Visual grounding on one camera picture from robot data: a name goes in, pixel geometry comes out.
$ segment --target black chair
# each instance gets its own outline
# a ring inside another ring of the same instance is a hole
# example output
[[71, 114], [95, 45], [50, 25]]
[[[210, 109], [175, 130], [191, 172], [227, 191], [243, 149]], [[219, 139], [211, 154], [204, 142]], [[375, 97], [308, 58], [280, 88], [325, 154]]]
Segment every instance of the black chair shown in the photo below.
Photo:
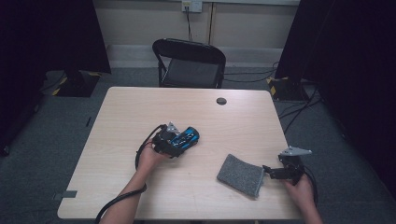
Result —
[[[155, 41], [152, 49], [158, 59], [160, 87], [221, 88], [226, 59], [219, 49], [170, 38]], [[171, 59], [167, 67], [163, 58]]]

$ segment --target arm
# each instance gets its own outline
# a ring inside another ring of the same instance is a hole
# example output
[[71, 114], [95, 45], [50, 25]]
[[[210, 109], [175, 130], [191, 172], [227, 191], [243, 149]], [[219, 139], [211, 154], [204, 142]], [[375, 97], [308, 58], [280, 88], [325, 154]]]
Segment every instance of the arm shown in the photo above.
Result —
[[[152, 144], [148, 143], [140, 155], [139, 166], [137, 167], [136, 172], [125, 188], [121, 191], [120, 195], [143, 188], [154, 168], [166, 158], [168, 157], [155, 152], [152, 149]], [[134, 215], [136, 214], [139, 200], [140, 194], [115, 203], [107, 209], [100, 223], [132, 223], [134, 221]]]
[[318, 209], [315, 206], [312, 184], [306, 175], [303, 175], [296, 186], [288, 180], [281, 180], [291, 199], [300, 208], [306, 224], [322, 224]]

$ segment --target chair seat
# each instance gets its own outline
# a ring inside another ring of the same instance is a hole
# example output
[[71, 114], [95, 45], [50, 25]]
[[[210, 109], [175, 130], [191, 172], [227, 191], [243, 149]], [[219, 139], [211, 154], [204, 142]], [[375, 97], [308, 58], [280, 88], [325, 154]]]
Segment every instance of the chair seat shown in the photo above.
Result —
[[187, 88], [216, 88], [220, 65], [172, 59], [163, 85]]

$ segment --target power outlet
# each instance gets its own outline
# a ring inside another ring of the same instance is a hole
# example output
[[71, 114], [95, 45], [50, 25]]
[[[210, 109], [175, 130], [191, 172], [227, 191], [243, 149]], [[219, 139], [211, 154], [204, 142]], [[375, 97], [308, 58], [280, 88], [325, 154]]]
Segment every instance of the power outlet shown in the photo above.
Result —
[[181, 11], [185, 12], [186, 8], [189, 12], [202, 12], [202, 1], [181, 1]]

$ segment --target table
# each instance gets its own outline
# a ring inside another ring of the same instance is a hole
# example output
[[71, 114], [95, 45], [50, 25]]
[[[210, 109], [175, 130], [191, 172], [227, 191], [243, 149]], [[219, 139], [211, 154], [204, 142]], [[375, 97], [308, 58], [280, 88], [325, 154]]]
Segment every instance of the table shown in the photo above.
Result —
[[[223, 97], [226, 105], [217, 104]], [[113, 87], [106, 94], [67, 190], [60, 218], [95, 218], [134, 174], [134, 156], [159, 124], [192, 126], [198, 144], [163, 162], [148, 180], [136, 219], [231, 220], [301, 218], [284, 187], [267, 175], [258, 199], [220, 183], [229, 153], [272, 168], [288, 145], [267, 91]]]

